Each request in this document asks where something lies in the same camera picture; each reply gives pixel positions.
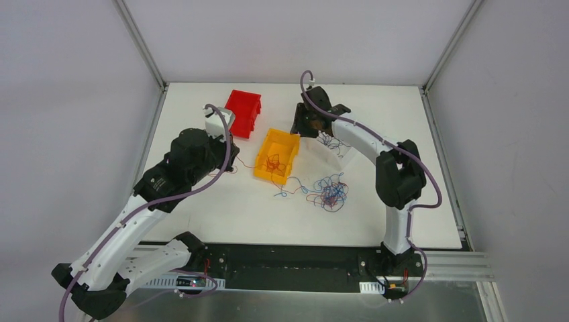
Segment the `red orange cable clump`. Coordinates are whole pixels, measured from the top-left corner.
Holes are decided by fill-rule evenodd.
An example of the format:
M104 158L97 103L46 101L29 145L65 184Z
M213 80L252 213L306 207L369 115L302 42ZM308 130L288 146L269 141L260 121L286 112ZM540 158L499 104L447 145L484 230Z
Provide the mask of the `red orange cable clump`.
M278 176L284 176L287 168L287 163L280 160L279 154L272 154L267 156L265 163L266 171Z

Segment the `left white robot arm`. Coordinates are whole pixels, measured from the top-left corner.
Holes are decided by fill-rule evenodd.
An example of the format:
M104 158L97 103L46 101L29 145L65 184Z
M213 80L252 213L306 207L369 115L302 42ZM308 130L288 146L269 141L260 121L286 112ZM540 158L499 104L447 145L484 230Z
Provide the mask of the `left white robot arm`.
M135 184L115 221L74 262L59 263L52 276L65 289L58 319L64 320L68 299L93 319L120 308L137 288L161 274L185 267L197 271L205 261L205 244L186 231L151 254L128 260L142 238L185 198L209 188L231 169L239 153L229 130L182 130L170 151Z

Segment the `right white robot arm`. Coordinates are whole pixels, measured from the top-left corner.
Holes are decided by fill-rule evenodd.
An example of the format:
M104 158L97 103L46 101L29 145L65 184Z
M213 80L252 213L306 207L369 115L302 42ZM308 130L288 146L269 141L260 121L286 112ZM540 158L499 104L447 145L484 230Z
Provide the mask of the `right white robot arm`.
M380 245L382 269L391 275L406 269L413 255L409 243L409 211L426 185L425 171L419 164L417 145L406 140L386 141L375 131L357 122L348 107L332 105L325 90L309 87L295 110L292 134L304 138L327 135L346 143L367 157L375 167L375 190L386 206L386 231Z

